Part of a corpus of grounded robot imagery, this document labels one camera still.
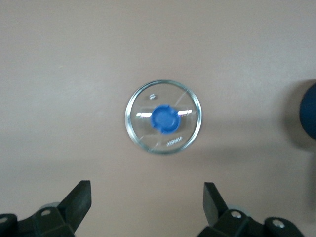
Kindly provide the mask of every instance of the metal rim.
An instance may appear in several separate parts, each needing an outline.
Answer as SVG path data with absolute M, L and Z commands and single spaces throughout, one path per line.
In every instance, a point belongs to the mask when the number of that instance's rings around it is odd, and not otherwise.
M 134 104 L 136 98 L 140 95 L 140 93 L 142 93 L 148 87 L 151 87 L 151 86 L 157 85 L 157 84 L 171 84 L 171 85 L 175 85 L 175 86 L 183 89 L 184 91 L 186 91 L 190 95 L 190 97 L 192 98 L 192 100 L 197 108 L 197 125 L 196 125 L 196 128 L 194 130 L 193 135 L 183 146 L 176 148 L 176 149 L 173 149 L 173 150 L 169 150 L 169 151 L 157 151 L 157 150 L 145 145 L 137 137 L 136 133 L 134 132 L 134 129 L 132 127 L 131 117 L 130 117 L 130 113 L 131 113 L 133 104 Z M 135 144 L 139 145 L 141 148 L 143 148 L 147 152 L 154 153 L 154 154 L 172 154 L 172 153 L 179 152 L 179 151 L 187 148 L 192 142 L 194 142 L 195 138 L 197 137 L 198 132 L 199 132 L 200 127 L 201 127 L 201 123 L 202 123 L 202 109 L 201 109 L 201 104 L 199 103 L 197 96 L 193 93 L 192 90 L 187 88 L 185 85 L 182 85 L 181 83 L 178 83 L 178 82 L 173 81 L 173 80 L 155 80 L 155 81 L 152 81 L 150 83 L 143 85 L 133 94 L 133 96 L 131 97 L 131 99 L 129 100 L 129 102 L 127 104 L 126 111 L 125 111 L 125 126 L 126 126 L 129 137 L 132 139 L 132 141 Z

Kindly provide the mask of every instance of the beige surface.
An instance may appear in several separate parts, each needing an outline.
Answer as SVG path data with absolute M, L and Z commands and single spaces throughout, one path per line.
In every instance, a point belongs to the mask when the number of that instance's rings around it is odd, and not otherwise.
M 315 1 L 0 2 L 0 213 L 19 218 L 81 179 L 78 237 L 194 237 L 202 190 L 316 236 L 315 142 L 297 126 L 316 78 Z M 172 79 L 203 109 L 186 150 L 151 155 L 124 111 Z

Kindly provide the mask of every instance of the small hole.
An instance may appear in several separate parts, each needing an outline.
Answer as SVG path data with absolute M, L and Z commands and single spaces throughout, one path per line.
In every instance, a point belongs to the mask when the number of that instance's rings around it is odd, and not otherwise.
M 50 210 L 45 210 L 41 213 L 41 216 L 47 216 L 50 214 Z
M 0 224 L 6 222 L 8 220 L 8 218 L 5 216 L 5 217 L 2 217 L 0 218 Z

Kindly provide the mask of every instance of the blue cap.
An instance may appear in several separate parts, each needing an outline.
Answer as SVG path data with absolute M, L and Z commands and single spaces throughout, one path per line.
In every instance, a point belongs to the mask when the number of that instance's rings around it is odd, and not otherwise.
M 300 107 L 300 120 L 306 133 L 316 140 L 316 84 L 303 97 Z
M 171 134 L 178 130 L 181 118 L 178 111 L 170 105 L 158 105 L 151 116 L 151 125 L 162 134 Z

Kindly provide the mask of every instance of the screw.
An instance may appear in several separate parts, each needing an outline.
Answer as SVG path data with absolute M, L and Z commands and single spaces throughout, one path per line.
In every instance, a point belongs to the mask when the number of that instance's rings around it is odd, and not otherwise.
M 237 212 L 237 211 L 232 211 L 232 216 L 234 217 L 234 218 L 238 218 L 238 219 L 240 219 L 241 218 L 241 214 L 239 213 L 239 212 Z
M 47 216 L 50 214 L 50 210 L 45 210 L 41 213 L 41 216 Z
M 156 95 L 155 95 L 155 94 L 150 95 L 150 96 L 149 96 L 149 99 L 150 99 L 150 100 L 155 100 L 155 99 L 156 99 Z
M 2 217 L 0 218 L 0 224 L 6 222 L 8 220 L 8 218 L 5 216 L 5 217 Z
M 279 227 L 279 228 L 284 228 L 284 227 L 285 227 L 285 224 L 284 224 L 282 221 L 278 220 L 278 219 L 274 219 L 274 220 L 272 221 L 272 223 L 273 223 L 276 227 Z

